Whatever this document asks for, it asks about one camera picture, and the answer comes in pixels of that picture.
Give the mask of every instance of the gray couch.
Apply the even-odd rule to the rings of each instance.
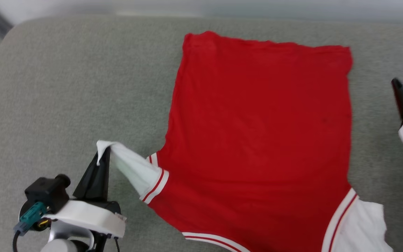
[[[145,156],[160,149],[186,33],[319,46],[349,45],[353,109],[349,181],[385,205],[387,242],[403,251],[403,145],[390,80],[403,80],[403,24],[74,16],[29,21],[0,46],[0,251],[9,251],[24,189],[40,176],[69,175],[72,193],[98,139]],[[224,251],[185,241],[110,171],[109,198],[128,217],[125,252]],[[46,244],[30,232],[20,252]],[[114,251],[108,241],[106,251]]]

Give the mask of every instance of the white trim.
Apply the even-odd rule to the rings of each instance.
[[[158,184],[157,188],[155,188],[154,191],[152,191],[152,193],[149,194],[149,196],[147,196],[147,198],[142,199],[142,201],[144,201],[146,204],[149,204],[153,198],[155,198],[155,196],[157,196],[158,194],[161,193],[161,191],[163,190],[163,188],[166,186],[166,183],[168,182],[169,179],[169,172],[163,169],[163,177],[161,178],[161,181],[159,181],[160,183]]]
[[[211,244],[216,244],[216,245],[224,247],[232,252],[250,252],[244,246],[238,244],[237,242],[231,241],[230,239],[226,239],[222,236],[215,236],[214,234],[208,234],[208,233],[190,233],[190,232],[182,232],[182,234],[185,237],[194,236],[194,237],[186,238],[187,240],[202,241],[202,242],[207,242],[207,243],[211,243]],[[229,247],[225,244],[222,244],[221,242],[226,243],[226,244],[230,245],[231,247],[234,247],[235,249],[232,249],[231,247]]]
[[[150,159],[152,160],[152,164],[159,167],[158,157],[156,156],[156,153],[153,153],[152,155],[150,155],[150,157]]]
[[[339,225],[340,217],[346,210],[347,206],[351,203],[355,195],[356,195],[355,190],[351,188],[349,192],[346,194],[343,201],[340,203],[334,215],[332,216],[331,221],[327,226],[326,233],[324,234],[323,246],[321,247],[321,252],[329,252],[329,247],[331,246],[331,243],[334,242],[332,240],[332,237],[334,236],[335,228],[337,227],[337,225]]]
[[[151,186],[149,186],[149,188],[147,188],[147,190],[141,195],[139,196],[139,199],[141,201],[144,201],[144,198],[150,193],[150,191],[153,190],[153,188],[155,188],[155,185],[157,185],[158,182],[160,182],[160,178],[161,178],[161,174],[163,174],[163,169],[161,169],[161,173],[160,175],[156,178],[155,182],[153,182],[153,184]]]
[[[332,251],[393,252],[385,242],[383,205],[355,198],[337,227]]]
[[[192,240],[192,241],[199,241],[199,242],[205,242],[205,243],[215,244],[215,245],[217,245],[217,246],[224,247],[225,249],[227,249],[227,250],[229,250],[229,251],[231,251],[231,252],[240,252],[240,251],[238,251],[238,250],[233,249],[233,248],[230,247],[230,246],[227,246],[227,245],[225,245],[225,244],[223,244],[223,243],[216,242],[216,241],[213,241],[213,240],[207,240],[207,239],[204,239],[204,238],[186,238],[186,240]]]

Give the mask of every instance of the red jersey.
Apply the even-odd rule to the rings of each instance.
[[[186,35],[141,199],[186,239],[233,252],[331,251],[358,199],[347,182],[351,66],[342,46]]]

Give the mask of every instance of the couch cushion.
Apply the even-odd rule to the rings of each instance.
[[[403,80],[403,24],[74,16],[29,21],[0,46],[0,251],[13,237],[24,189],[40,176],[79,182],[96,141],[145,156],[164,143],[186,33],[351,47],[353,108],[349,180],[364,201],[385,205],[387,242],[403,251],[403,145],[390,80]],[[110,171],[110,200],[128,217],[122,251],[224,251],[185,241]],[[30,232],[19,251],[39,251]],[[106,251],[114,251],[108,241]]]

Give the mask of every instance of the fabric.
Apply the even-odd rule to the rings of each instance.
[[[362,201],[384,205],[386,240],[403,251],[403,144],[390,80],[403,81],[403,24],[58,16],[16,26],[0,46],[0,251],[10,249],[24,189],[40,176],[71,179],[71,194],[96,152],[116,140],[145,157],[163,147],[181,43],[213,30],[248,40],[352,49],[349,182]],[[121,251],[225,252],[186,241],[138,200],[117,169],[110,200],[128,217]],[[18,251],[38,252],[48,233],[29,232]],[[106,252],[115,252],[107,241]]]
[[[148,164],[132,163],[118,143],[99,141],[99,153],[112,145],[129,164],[124,174],[155,181],[140,199],[186,239],[233,252],[339,251],[343,242],[334,238],[358,200],[347,182],[351,64],[341,46],[188,34],[166,143],[149,157],[163,170],[148,174]],[[384,227],[383,211],[375,215]],[[347,228],[359,226],[356,216]],[[377,233],[384,244],[385,230],[360,236]],[[363,244],[347,243],[366,251]]]
[[[99,140],[97,142],[99,158],[102,157],[107,147],[111,148],[111,160],[115,161],[114,166],[133,184],[140,195],[140,199],[146,204],[150,204],[163,191],[169,179],[169,172],[158,167],[156,153],[143,159],[120,142]],[[142,183],[141,187],[136,187],[135,180],[148,182]],[[181,202],[181,206],[188,203],[194,203],[194,199],[186,199],[185,202]],[[196,221],[190,222],[203,220],[203,214],[200,215],[200,211],[203,211],[205,207],[198,207]],[[209,223],[206,222],[206,219],[204,220],[204,224],[219,225],[219,223]],[[309,225],[312,222],[306,221],[304,224]],[[243,228],[243,226],[240,227],[243,233],[249,231]],[[393,251],[392,248],[384,241],[386,230],[383,206],[377,203],[361,201],[355,191],[350,189],[331,217],[324,233],[321,252],[391,252]],[[250,252],[246,247],[224,236],[194,232],[182,232],[182,235],[187,240],[215,244],[232,252]],[[281,243],[277,238],[272,241],[278,244]],[[292,247],[288,249],[288,251],[294,250],[295,248]]]

